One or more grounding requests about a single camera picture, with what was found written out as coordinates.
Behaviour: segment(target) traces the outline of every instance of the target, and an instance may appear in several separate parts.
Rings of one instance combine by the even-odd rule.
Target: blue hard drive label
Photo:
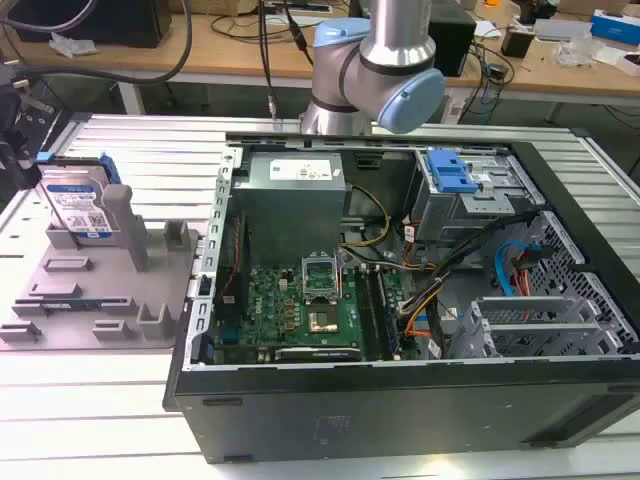
[[[102,208],[96,205],[98,194],[92,185],[48,184],[46,188],[53,207],[70,232],[84,238],[111,236],[113,228]]]

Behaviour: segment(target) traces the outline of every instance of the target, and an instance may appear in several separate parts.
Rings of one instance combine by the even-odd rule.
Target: wooden desk
[[[515,4],[505,0],[497,8],[485,7],[479,2],[475,14],[495,22],[499,27],[505,27],[518,12]],[[173,81],[265,85],[258,45],[242,43],[213,33],[210,29],[212,18],[214,17],[194,15],[191,56],[183,71]],[[558,15],[557,18],[579,19],[566,15]],[[245,21],[250,23],[252,19],[242,19],[239,22]],[[246,35],[255,32],[255,26],[253,29],[236,28],[233,33]],[[314,30],[304,30],[310,44]],[[13,38],[22,55],[33,64],[97,67],[133,76],[145,76],[157,75],[175,65],[184,46],[185,24],[181,15],[175,15],[169,34],[155,49],[98,45],[100,53],[72,60],[57,55],[46,44],[22,43],[16,36]],[[497,51],[502,43],[501,38],[486,39],[484,43]],[[534,40],[524,60],[511,59],[516,75],[503,92],[503,98],[640,106],[640,80],[637,77],[628,76],[614,67],[600,63],[589,67],[557,65],[552,59],[553,46]],[[617,46],[630,49],[621,44]],[[270,59],[274,85],[310,88],[311,68],[293,43],[270,46]],[[461,107],[479,80],[478,62],[471,57],[460,78],[448,79],[449,102],[444,117],[447,123],[457,123]],[[120,90],[128,113],[144,113],[136,88],[121,84]]]

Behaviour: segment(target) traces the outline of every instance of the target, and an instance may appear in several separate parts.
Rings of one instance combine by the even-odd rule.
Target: sticker
[[[406,242],[414,243],[416,241],[416,229],[411,225],[404,226],[404,239]]]
[[[104,238],[100,234],[113,231],[104,211],[94,204],[98,195],[91,185],[47,185],[47,193],[69,231],[90,238]]]
[[[42,303],[40,304],[42,308],[51,308],[56,310],[70,310],[71,305],[68,303]]]
[[[269,166],[271,180],[331,180],[329,160],[272,160]]]
[[[458,309],[456,307],[448,307],[445,312],[447,313],[442,317],[442,321],[458,319]]]
[[[437,359],[440,359],[440,356],[442,355],[442,350],[440,349],[438,344],[433,341],[433,338],[429,339],[429,344],[427,345],[427,348],[431,352],[431,355],[433,355]]]
[[[471,180],[476,183],[491,183],[491,176],[488,173],[472,173]]]

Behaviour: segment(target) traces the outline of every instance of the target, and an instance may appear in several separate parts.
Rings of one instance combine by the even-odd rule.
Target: power supply label
[[[331,180],[329,160],[275,159],[269,166],[271,180]]]
[[[104,211],[94,204],[98,197],[91,185],[47,185],[47,194],[70,232],[103,238],[113,232]]]

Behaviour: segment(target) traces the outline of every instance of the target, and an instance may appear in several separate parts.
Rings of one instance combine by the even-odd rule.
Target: slotted metal surface
[[[210,212],[224,133],[273,131],[269,120],[94,116],[69,130],[58,153],[115,159],[124,182],[134,186],[133,209],[160,226],[186,218],[200,231]],[[294,133],[296,122],[277,130]],[[464,140],[535,142],[557,172],[602,174],[596,158],[563,129],[434,125],[416,135]],[[625,225],[611,215],[640,219],[637,199],[615,183],[606,188],[565,178],[587,213],[614,232]],[[35,192],[19,193],[0,215],[0,317],[8,310],[33,262],[46,246],[48,211]],[[618,234],[614,247],[640,272],[638,245]],[[202,253],[202,241],[198,252]],[[190,296],[195,283],[190,286]],[[170,353],[0,356],[0,476],[2,478],[133,478],[189,475],[211,478],[309,479],[429,478],[638,478],[640,415],[628,417],[576,449],[540,452],[429,455],[348,461],[207,465],[181,415],[160,408]]]

